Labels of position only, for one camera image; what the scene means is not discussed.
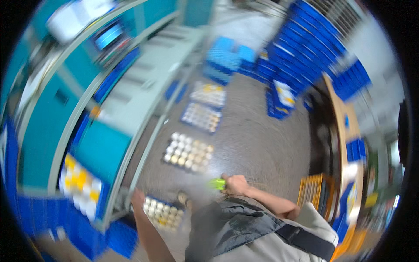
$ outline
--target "wall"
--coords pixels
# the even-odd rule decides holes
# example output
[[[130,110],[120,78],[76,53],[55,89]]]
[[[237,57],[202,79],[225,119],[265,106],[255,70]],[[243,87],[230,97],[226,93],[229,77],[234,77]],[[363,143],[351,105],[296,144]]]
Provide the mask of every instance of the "wall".
[[[238,9],[229,0],[214,0],[214,2],[216,6],[210,22],[212,26],[210,43],[218,36],[225,36],[234,39],[237,44],[246,45],[259,52],[278,32],[283,21],[280,17]]]
[[[364,65],[372,82],[368,90],[352,99],[361,134],[396,130],[398,104],[404,99],[403,83],[396,54],[384,29],[367,14],[346,47]]]

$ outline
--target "green object in hand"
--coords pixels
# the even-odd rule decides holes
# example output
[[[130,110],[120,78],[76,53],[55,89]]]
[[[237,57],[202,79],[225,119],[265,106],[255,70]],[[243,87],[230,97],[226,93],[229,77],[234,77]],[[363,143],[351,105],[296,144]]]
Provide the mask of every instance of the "green object in hand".
[[[214,178],[211,179],[208,184],[211,188],[223,190],[225,186],[225,180],[222,178]]]

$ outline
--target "gray floor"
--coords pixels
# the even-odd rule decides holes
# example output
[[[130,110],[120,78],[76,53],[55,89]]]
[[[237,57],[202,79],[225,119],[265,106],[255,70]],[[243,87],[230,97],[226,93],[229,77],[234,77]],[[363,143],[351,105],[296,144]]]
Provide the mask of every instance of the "gray floor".
[[[260,82],[236,74],[225,89],[227,103],[222,110],[220,128],[214,135],[179,123],[178,119],[187,104],[187,97],[173,107],[168,123],[162,127],[151,149],[137,187],[146,194],[168,202],[174,202],[177,192],[181,189],[197,200],[215,200],[221,197],[221,194],[208,189],[206,182],[211,178],[220,177],[221,173],[225,172],[229,175],[243,174],[254,186],[296,202],[300,180],[308,175],[310,169],[309,118],[301,101],[298,101],[297,110],[291,117],[279,121],[266,115],[265,85]],[[130,183],[147,136],[155,123],[156,118],[153,118],[144,132],[130,162],[124,185]],[[175,131],[214,145],[214,158],[206,174],[192,174],[162,162],[170,135]],[[187,215],[177,233],[161,232],[177,261],[184,260],[184,251],[188,244],[188,217]],[[45,237],[40,239],[39,244],[50,251],[58,261],[86,259],[68,241],[52,243]],[[125,260],[112,250],[100,259]],[[141,247],[137,248],[132,260],[148,261]]]

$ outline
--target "person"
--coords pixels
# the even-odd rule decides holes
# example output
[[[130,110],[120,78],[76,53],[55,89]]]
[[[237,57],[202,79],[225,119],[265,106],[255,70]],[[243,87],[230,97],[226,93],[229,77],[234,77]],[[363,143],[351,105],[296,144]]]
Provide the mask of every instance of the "person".
[[[220,203],[196,207],[184,193],[178,195],[192,211],[185,262],[330,260],[338,235],[311,203],[300,208],[249,186],[243,175],[222,178],[226,184],[221,192],[228,197]],[[144,213],[144,199],[136,189],[132,205],[140,243],[150,261],[175,261]]]

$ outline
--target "window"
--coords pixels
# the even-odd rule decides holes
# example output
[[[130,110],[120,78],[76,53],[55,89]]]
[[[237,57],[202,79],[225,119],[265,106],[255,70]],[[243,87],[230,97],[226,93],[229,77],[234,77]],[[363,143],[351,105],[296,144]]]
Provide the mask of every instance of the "window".
[[[341,32],[346,41],[362,20],[363,10],[354,0],[308,0]]]

